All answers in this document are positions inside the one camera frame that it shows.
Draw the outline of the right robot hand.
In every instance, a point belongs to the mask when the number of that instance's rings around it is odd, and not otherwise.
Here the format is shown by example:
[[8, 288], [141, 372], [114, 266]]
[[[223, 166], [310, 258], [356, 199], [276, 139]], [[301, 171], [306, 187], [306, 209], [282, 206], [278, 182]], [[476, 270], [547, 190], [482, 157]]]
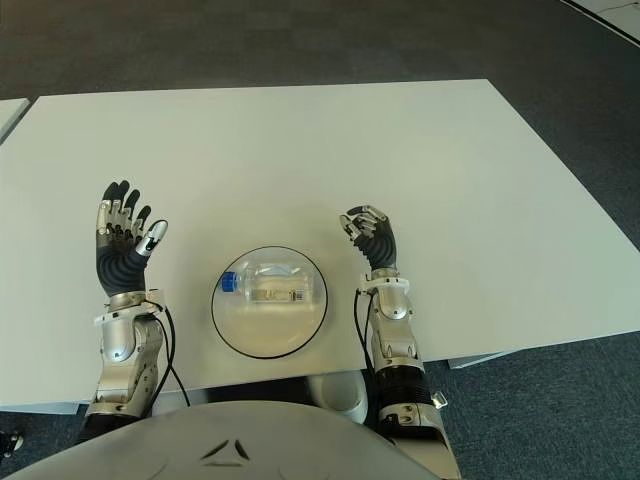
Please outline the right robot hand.
[[371, 205], [349, 209], [339, 217], [352, 244], [363, 254], [372, 271], [395, 269], [397, 248], [389, 217]]

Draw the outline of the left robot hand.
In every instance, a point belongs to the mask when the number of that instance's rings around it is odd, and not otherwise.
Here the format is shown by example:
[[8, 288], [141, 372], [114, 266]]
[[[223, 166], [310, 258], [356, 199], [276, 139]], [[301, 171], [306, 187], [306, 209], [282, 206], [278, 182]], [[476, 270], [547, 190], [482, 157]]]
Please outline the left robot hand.
[[96, 272], [110, 297], [146, 289], [149, 259], [168, 231], [165, 219], [147, 222], [151, 207], [138, 208], [140, 196], [128, 181], [112, 182], [98, 205]]

